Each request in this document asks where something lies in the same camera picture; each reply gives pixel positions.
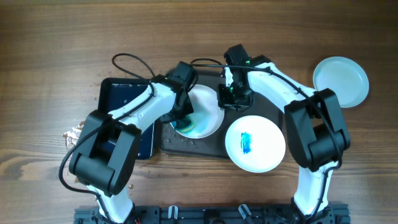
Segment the wood grain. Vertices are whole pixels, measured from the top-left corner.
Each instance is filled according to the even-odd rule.
[[[0,223],[71,223],[75,208],[95,205],[63,188],[57,171],[63,132],[96,108],[104,78],[126,77],[111,65],[114,54],[139,55],[164,73],[180,60],[222,60],[239,43],[308,86],[315,65],[331,55],[364,68],[371,91],[344,109],[352,143],[329,199],[348,203],[353,223],[396,223],[397,23],[392,1],[1,6]],[[119,63],[149,77],[137,62]],[[136,163],[131,197],[161,206],[288,203],[297,168],[289,151],[260,175],[230,161],[157,154]]]

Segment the green sponge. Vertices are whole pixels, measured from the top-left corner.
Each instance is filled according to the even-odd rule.
[[[173,121],[172,126],[176,131],[185,134],[190,132],[195,127],[195,123],[193,122],[191,117],[187,115],[186,117],[184,117],[184,119]]]

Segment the wooden table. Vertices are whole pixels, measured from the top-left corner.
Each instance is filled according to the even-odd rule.
[[[396,223],[397,25],[392,1],[0,6],[0,223],[71,223],[75,208],[96,205],[93,196],[65,189],[57,173],[62,134],[96,108],[104,78],[127,77],[111,65],[114,54],[139,55],[165,73],[181,60],[222,60],[239,43],[308,86],[328,56],[364,68],[370,93],[343,110],[351,148],[328,198],[348,203],[353,223]],[[135,61],[120,63],[149,77]],[[289,150],[264,174],[227,160],[158,153],[136,162],[129,191],[137,205],[289,203],[297,175]]]

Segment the wire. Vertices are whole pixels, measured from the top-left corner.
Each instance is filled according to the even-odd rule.
[[[142,79],[142,80],[147,81],[147,82],[148,82],[148,85],[149,85],[150,88],[151,88],[151,93],[150,93],[150,95],[149,95],[142,103],[140,103],[139,105],[137,105],[137,106],[134,107],[133,109],[129,110],[127,113],[124,113],[122,116],[120,116],[120,117],[118,117],[118,118],[116,118],[116,119],[114,119],[114,120],[111,119],[110,121],[108,121],[108,122],[102,124],[100,127],[96,128],[96,129],[94,129],[94,130],[92,130],[92,131],[91,131],[90,133],[88,133],[86,136],[84,136],[84,137],[82,137],[81,139],[79,139],[79,141],[76,143],[76,145],[75,145],[73,148],[71,148],[71,149],[67,152],[67,154],[65,155],[65,157],[62,159],[62,162],[61,162],[61,165],[60,165],[60,169],[59,169],[59,171],[58,171],[58,177],[59,177],[59,179],[60,179],[60,182],[61,182],[61,184],[62,184],[65,188],[67,188],[68,190],[74,191],[74,192],[79,192],[79,193],[92,194],[92,195],[94,195],[94,196],[96,197],[96,199],[97,199],[99,205],[101,206],[101,208],[102,208],[103,211],[104,211],[105,218],[107,219],[107,222],[112,223],[112,224],[113,224],[114,222],[113,222],[113,221],[110,219],[110,217],[109,217],[108,209],[104,206],[104,202],[103,202],[103,200],[102,200],[102,198],[101,198],[101,195],[100,195],[99,193],[95,192],[95,191],[92,191],[92,190],[78,189],[78,188],[74,188],[74,187],[68,185],[68,184],[66,183],[65,179],[63,178],[63,169],[65,168],[65,164],[67,163],[69,157],[70,157],[70,156],[71,156],[71,155],[72,155],[72,154],[73,154],[85,141],[87,141],[87,139],[89,139],[90,137],[92,137],[94,134],[96,134],[96,133],[98,133],[98,132],[101,132],[101,131],[105,130],[106,128],[110,127],[111,125],[116,124],[116,123],[117,123],[118,121],[120,121],[121,119],[123,119],[123,118],[129,116],[132,112],[134,112],[135,110],[137,110],[138,108],[140,108],[142,105],[146,104],[146,103],[154,96],[155,89],[154,89],[153,84],[152,84],[150,81],[148,81],[147,79],[142,78],[141,76],[139,76],[139,75],[137,75],[137,74],[135,74],[135,73],[132,73],[132,72],[130,72],[130,71],[128,71],[128,70],[126,70],[126,69],[120,67],[119,65],[117,65],[116,62],[115,62],[115,59],[116,59],[118,56],[129,56],[129,57],[133,57],[133,58],[137,59],[138,61],[140,61],[141,63],[143,63],[143,64],[148,68],[148,70],[151,72],[152,76],[155,76],[155,73],[152,71],[152,69],[150,68],[150,66],[148,66],[148,64],[146,64],[141,58],[139,58],[139,57],[137,57],[137,56],[135,56],[135,55],[132,55],[132,54],[121,53],[121,54],[116,54],[116,55],[113,56],[113,58],[112,58],[112,64],[113,64],[116,68],[118,68],[118,69],[120,69],[120,70],[126,72],[127,74],[130,74],[130,75],[132,75],[132,76],[134,76],[134,77],[136,77],[136,78],[139,78],[139,79]]]
[[[219,62],[219,61],[217,61],[217,60],[215,60],[215,59],[211,59],[211,58],[196,58],[196,59],[193,59],[193,60],[190,62],[190,65],[196,66],[196,64],[193,64],[193,63],[195,63],[195,62],[200,62],[200,61],[209,61],[209,62],[217,63],[218,65],[223,65],[221,62]],[[195,81],[193,81],[193,84],[192,84],[192,86],[188,89],[188,92],[191,91],[191,90],[193,89],[193,87],[198,83],[198,79],[199,79],[199,75],[197,74],[197,75],[195,76]]]
[[[338,148],[337,145],[337,140],[336,137],[333,133],[333,131],[330,128],[330,125],[328,124],[328,121],[326,120],[325,116],[323,115],[322,111],[320,110],[320,108],[310,99],[310,97],[305,94],[301,88],[295,86],[291,81],[289,81],[288,79],[286,79],[285,77],[283,77],[282,75],[279,75],[278,73],[273,72],[269,67],[267,68],[256,68],[256,67],[248,67],[248,66],[240,66],[240,65],[204,65],[204,64],[193,64],[193,66],[195,67],[215,67],[215,68],[242,68],[242,69],[247,69],[247,70],[252,70],[252,71],[260,71],[260,72],[266,72],[269,73],[271,75],[274,75],[278,78],[280,78],[281,80],[285,81],[287,84],[289,84],[294,90],[297,91],[297,93],[300,93],[302,96],[304,96],[304,98],[310,103],[311,107],[318,113],[318,115],[321,117],[321,119],[323,120],[329,135],[331,137],[331,141],[333,142],[333,145],[336,149],[336,153],[338,155],[338,163],[336,166],[333,167],[329,167],[327,168],[324,172],[324,178],[323,178],[323,183],[322,183],[322,190],[321,190],[321,195],[320,198],[318,199],[317,205],[315,206],[315,209],[313,211],[313,213],[311,214],[311,216],[307,219],[308,223],[310,223],[314,218],[315,215],[318,213],[318,210],[320,208],[320,205],[322,204],[322,199],[323,196],[325,195],[325,190],[326,190],[326,182],[328,180],[328,173],[331,170],[337,170],[341,167],[341,165],[343,164],[342,158],[341,158],[341,153],[340,150]]]

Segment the black cable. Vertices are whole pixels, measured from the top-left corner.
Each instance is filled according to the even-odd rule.
[[[333,134],[333,131],[330,128],[330,125],[328,124],[328,121],[326,120],[325,116],[323,115],[322,111],[320,110],[320,108],[312,101],[310,100],[310,97],[305,94],[301,88],[295,86],[292,82],[290,82],[288,79],[286,79],[285,77],[283,77],[282,75],[279,75],[278,73],[273,72],[269,67],[267,68],[256,68],[256,67],[248,67],[248,66],[240,66],[240,65],[204,65],[204,64],[192,64],[195,67],[215,67],[215,68],[242,68],[242,69],[247,69],[247,70],[252,70],[252,71],[260,71],[260,72],[266,72],[269,73],[271,75],[274,75],[278,78],[280,78],[281,80],[285,81],[287,84],[289,84],[294,90],[297,91],[297,93],[300,93],[302,96],[304,96],[304,98],[310,103],[311,107],[318,113],[318,115],[321,117],[321,119],[323,120],[329,135],[331,137],[331,141],[333,142],[333,145],[336,149],[337,155],[338,155],[338,163],[336,166],[334,167],[329,167],[327,168],[324,172],[323,175],[325,176],[323,179],[323,183],[322,183],[322,191],[321,191],[321,195],[320,198],[318,199],[317,202],[317,206],[315,207],[313,213],[311,214],[311,216],[308,218],[308,223],[310,223],[314,218],[315,215],[318,213],[318,210],[320,208],[320,205],[322,204],[322,199],[323,196],[325,195],[325,190],[326,190],[326,182],[328,180],[328,173],[331,170],[337,170],[341,167],[341,165],[343,164],[342,158],[341,158],[341,153],[340,150],[338,148],[337,145],[337,140],[335,138],[335,135]]]
[[[152,74],[153,76],[155,76],[155,73],[154,73],[154,72],[152,71],[152,69],[148,66],[148,64],[146,64],[141,58],[139,58],[139,57],[137,57],[137,56],[135,56],[135,55],[126,54],[126,53],[121,53],[121,54],[117,54],[117,55],[113,56],[113,58],[112,58],[112,64],[113,64],[116,68],[118,68],[118,69],[120,69],[120,70],[126,72],[127,74],[130,74],[130,75],[132,75],[132,76],[134,76],[134,77],[137,77],[137,78],[139,78],[139,79],[142,79],[142,80],[146,80],[145,78],[142,78],[141,76],[139,76],[139,75],[137,75],[137,74],[135,74],[135,73],[132,73],[132,72],[130,72],[130,71],[128,71],[128,70],[126,70],[126,69],[120,67],[119,65],[117,65],[116,62],[115,62],[115,59],[116,59],[116,57],[118,57],[118,56],[130,56],[130,57],[133,57],[133,58],[139,60],[140,62],[142,62],[142,63],[148,68],[148,70],[151,72],[151,74]],[[114,120],[110,120],[110,121],[108,121],[107,123],[102,124],[100,127],[96,128],[96,129],[94,129],[94,130],[92,130],[92,131],[91,131],[90,133],[88,133],[86,136],[84,136],[83,138],[79,139],[79,141],[76,143],[76,145],[75,145],[73,148],[71,148],[71,149],[67,152],[67,154],[65,155],[65,157],[63,158],[63,160],[62,160],[62,162],[61,162],[61,165],[60,165],[60,169],[59,169],[59,171],[58,171],[58,177],[59,177],[59,179],[60,179],[60,182],[61,182],[61,184],[62,184],[65,188],[67,188],[68,190],[74,191],[74,192],[85,193],[85,194],[93,194],[93,195],[96,197],[96,199],[98,200],[99,204],[101,205],[101,208],[102,208],[103,211],[104,211],[105,218],[107,219],[107,222],[109,222],[109,223],[114,223],[114,222],[113,222],[113,221],[110,219],[110,217],[109,217],[108,209],[104,206],[104,202],[103,202],[103,200],[102,200],[102,198],[101,198],[101,195],[100,195],[99,193],[95,192],[95,191],[92,191],[92,190],[78,189],[78,188],[74,188],[74,187],[68,185],[68,184],[65,182],[65,179],[63,178],[63,169],[65,168],[65,164],[67,163],[69,157],[79,148],[79,146],[81,146],[85,141],[87,141],[87,139],[89,139],[90,137],[92,137],[94,134],[96,134],[96,133],[98,133],[98,132],[100,132],[100,131],[102,131],[102,130],[105,130],[106,128],[110,127],[111,125],[116,124],[117,121],[120,121],[121,119],[123,119],[123,118],[129,116],[132,112],[134,112],[135,110],[137,110],[138,108],[140,108],[142,105],[146,104],[146,103],[154,96],[154,93],[155,93],[154,86],[153,86],[153,84],[152,84],[150,81],[147,81],[147,82],[148,82],[148,85],[149,85],[150,88],[151,88],[151,93],[150,93],[150,95],[148,96],[148,98],[146,98],[142,103],[140,103],[139,105],[137,105],[137,106],[134,107],[133,109],[129,110],[127,113],[124,113],[122,116],[120,116],[120,117],[118,117],[118,118],[116,118],[116,119],[114,119]]]
[[[196,58],[196,59],[193,59],[193,60],[190,62],[190,65],[193,65],[193,66],[194,66],[193,63],[195,63],[195,62],[200,62],[200,61],[209,61],[209,62],[217,63],[218,65],[222,65],[221,62],[219,62],[219,61],[217,61],[217,60],[215,60],[215,59],[211,59],[211,58]],[[198,79],[199,79],[199,75],[197,74],[196,77],[195,77],[195,81],[193,81],[193,84],[192,84],[192,86],[188,89],[188,92],[191,91],[191,90],[193,89],[193,87],[198,83]]]

